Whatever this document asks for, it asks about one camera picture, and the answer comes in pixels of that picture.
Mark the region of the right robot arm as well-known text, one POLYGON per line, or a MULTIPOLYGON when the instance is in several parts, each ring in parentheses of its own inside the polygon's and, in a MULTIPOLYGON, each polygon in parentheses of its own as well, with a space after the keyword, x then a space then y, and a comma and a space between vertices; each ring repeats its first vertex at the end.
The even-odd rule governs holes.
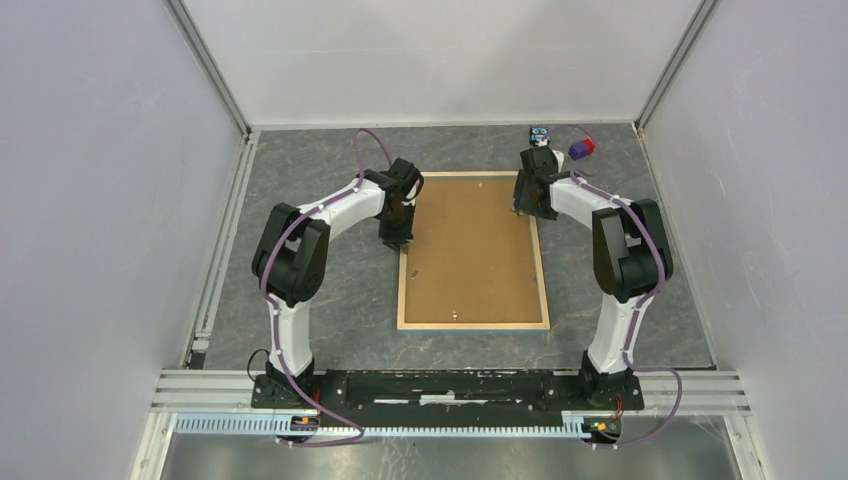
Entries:
POLYGON ((561 158, 548 146, 521 152, 512 209, 546 220, 566 215, 591 231, 593 272, 603 300, 577 392, 585 405, 602 408, 633 377, 635 339, 647 308, 673 274, 673 261, 656 201, 603 191, 564 171, 561 158))

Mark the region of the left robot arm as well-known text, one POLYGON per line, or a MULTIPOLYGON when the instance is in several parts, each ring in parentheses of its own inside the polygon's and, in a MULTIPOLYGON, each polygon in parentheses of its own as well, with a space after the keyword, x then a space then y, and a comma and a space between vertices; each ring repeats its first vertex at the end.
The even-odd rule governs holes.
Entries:
POLYGON ((314 394, 309 340, 311 300, 321 288, 331 242, 362 221, 379 223, 378 237, 398 254, 413 240, 416 199, 425 179, 402 158, 384 171, 365 169, 340 190, 311 203, 274 206, 251 270, 268 306, 272 344, 266 373, 256 384, 290 407, 314 394))

